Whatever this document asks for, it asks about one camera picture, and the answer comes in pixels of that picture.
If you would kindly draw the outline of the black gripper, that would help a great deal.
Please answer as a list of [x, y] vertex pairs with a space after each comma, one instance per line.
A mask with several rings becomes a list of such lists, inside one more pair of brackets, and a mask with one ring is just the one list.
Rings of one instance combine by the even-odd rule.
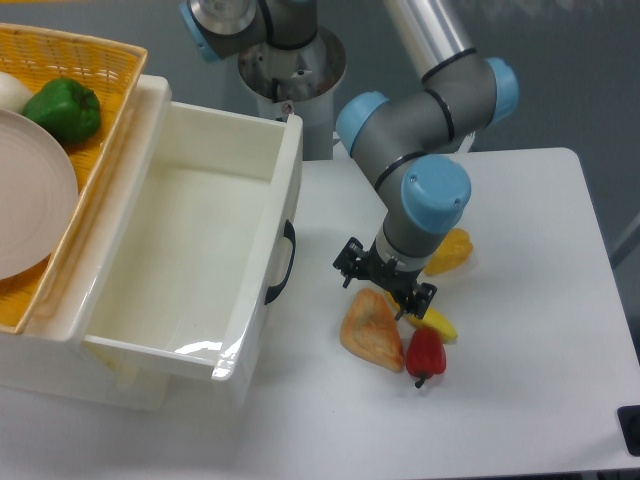
[[343, 277], [342, 287], [352, 280], [371, 280], [390, 293], [398, 304], [395, 319], [411, 315], [423, 319], [437, 287], [418, 281], [424, 258], [408, 257], [399, 253], [385, 238], [376, 238], [366, 252], [355, 237], [351, 237], [333, 262], [333, 268]]

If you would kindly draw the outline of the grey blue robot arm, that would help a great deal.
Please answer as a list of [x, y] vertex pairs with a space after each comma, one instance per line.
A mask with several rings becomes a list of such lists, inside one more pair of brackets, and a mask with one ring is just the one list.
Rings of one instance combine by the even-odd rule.
[[315, 2], [185, 1], [180, 12], [205, 60], [236, 58], [262, 117], [299, 116], [315, 158], [341, 141], [387, 214], [373, 244], [348, 241], [334, 267], [346, 280], [389, 292], [400, 314], [422, 317], [436, 289], [419, 275], [471, 195], [464, 169], [440, 150], [510, 115], [519, 85], [503, 60], [477, 53], [449, 2], [389, 1], [385, 8], [421, 89], [398, 101], [366, 92], [340, 111], [332, 95], [346, 53], [319, 25]]

